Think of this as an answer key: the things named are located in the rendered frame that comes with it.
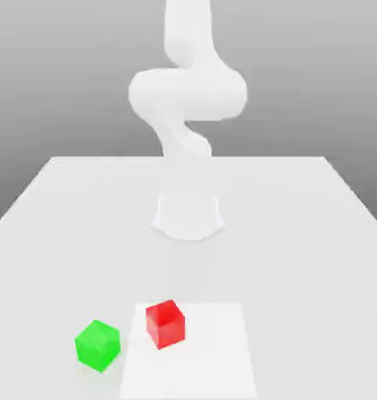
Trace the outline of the small green cube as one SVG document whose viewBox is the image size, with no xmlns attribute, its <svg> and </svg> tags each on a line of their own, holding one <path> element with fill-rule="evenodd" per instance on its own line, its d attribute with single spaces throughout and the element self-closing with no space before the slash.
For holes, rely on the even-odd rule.
<svg viewBox="0 0 377 400">
<path fill-rule="evenodd" d="M 119 330 L 100 320 L 93 320 L 75 338 L 77 359 L 103 373 L 121 352 Z"/>
</svg>

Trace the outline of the small red cube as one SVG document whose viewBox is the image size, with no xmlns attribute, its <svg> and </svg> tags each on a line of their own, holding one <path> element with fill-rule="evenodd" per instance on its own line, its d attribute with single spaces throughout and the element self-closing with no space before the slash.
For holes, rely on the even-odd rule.
<svg viewBox="0 0 377 400">
<path fill-rule="evenodd" d="M 172 299 L 147 307 L 145 316 L 147 332 L 157 349 L 185 339 L 185 316 Z"/>
</svg>

